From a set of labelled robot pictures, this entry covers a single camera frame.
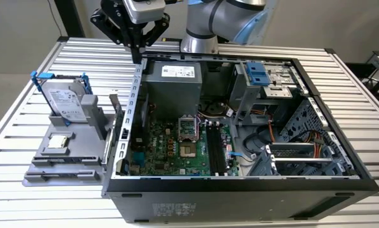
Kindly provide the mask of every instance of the barcode label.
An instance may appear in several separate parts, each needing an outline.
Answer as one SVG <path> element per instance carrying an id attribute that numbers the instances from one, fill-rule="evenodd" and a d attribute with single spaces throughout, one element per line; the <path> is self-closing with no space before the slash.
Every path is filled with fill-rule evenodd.
<path id="1" fill-rule="evenodd" d="M 195 67 L 163 66 L 162 77 L 195 77 Z"/>

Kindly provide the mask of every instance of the white wall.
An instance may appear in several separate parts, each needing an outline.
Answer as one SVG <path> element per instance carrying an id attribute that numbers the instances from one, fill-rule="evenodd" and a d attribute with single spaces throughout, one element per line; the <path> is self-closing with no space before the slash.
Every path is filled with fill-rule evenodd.
<path id="1" fill-rule="evenodd" d="M 63 22 L 51 0 L 63 34 Z M 46 0 L 0 0 L 0 73 L 36 69 L 60 36 Z"/>
<path id="2" fill-rule="evenodd" d="M 334 48 L 363 62 L 379 50 L 379 0 L 281 0 L 263 45 Z"/>
<path id="3" fill-rule="evenodd" d="M 90 22 L 90 17 L 94 11 L 100 7 L 100 2 L 100 0 L 75 0 L 86 36 L 91 38 L 108 38 Z M 166 13 L 170 15 L 171 21 L 169 30 L 163 34 L 163 37 L 185 38 L 187 25 L 187 0 L 186 2 L 167 5 Z"/>

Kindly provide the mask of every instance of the ram slot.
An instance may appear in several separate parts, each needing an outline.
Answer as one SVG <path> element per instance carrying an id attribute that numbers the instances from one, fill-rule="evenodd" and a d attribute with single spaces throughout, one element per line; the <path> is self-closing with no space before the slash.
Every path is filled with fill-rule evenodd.
<path id="1" fill-rule="evenodd" d="M 227 171 L 226 158 L 222 148 L 219 126 L 210 125 L 207 129 L 207 148 L 210 155 L 211 174 L 219 173 L 221 175 Z"/>

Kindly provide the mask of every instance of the motherboard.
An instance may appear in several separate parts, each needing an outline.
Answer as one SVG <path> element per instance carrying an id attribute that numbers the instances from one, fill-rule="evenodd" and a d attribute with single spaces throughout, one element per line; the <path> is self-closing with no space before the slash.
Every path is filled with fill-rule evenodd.
<path id="1" fill-rule="evenodd" d="M 134 152 L 131 175 L 210 176 L 215 175 L 217 164 L 221 164 L 225 175 L 238 176 L 238 163 L 229 155 L 229 149 L 234 148 L 229 126 L 215 125 L 219 135 L 214 136 L 211 129 L 207 123 L 197 121 L 194 124 L 189 120 L 153 121 L 147 149 Z M 183 132 L 197 138 L 183 137 Z"/>

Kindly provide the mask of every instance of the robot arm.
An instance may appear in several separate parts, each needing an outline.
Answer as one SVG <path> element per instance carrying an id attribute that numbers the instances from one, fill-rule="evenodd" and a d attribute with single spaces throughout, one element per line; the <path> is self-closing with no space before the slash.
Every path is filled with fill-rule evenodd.
<path id="1" fill-rule="evenodd" d="M 170 25 L 166 4 L 182 0 L 102 0 L 102 9 L 91 22 L 117 44 L 133 53 L 134 63 L 141 63 L 146 46 L 151 46 Z M 266 22 L 266 0 L 189 0 L 187 34 L 182 52 L 217 53 L 218 39 L 242 45 L 250 44 Z M 147 23 L 153 30 L 143 34 Z"/>

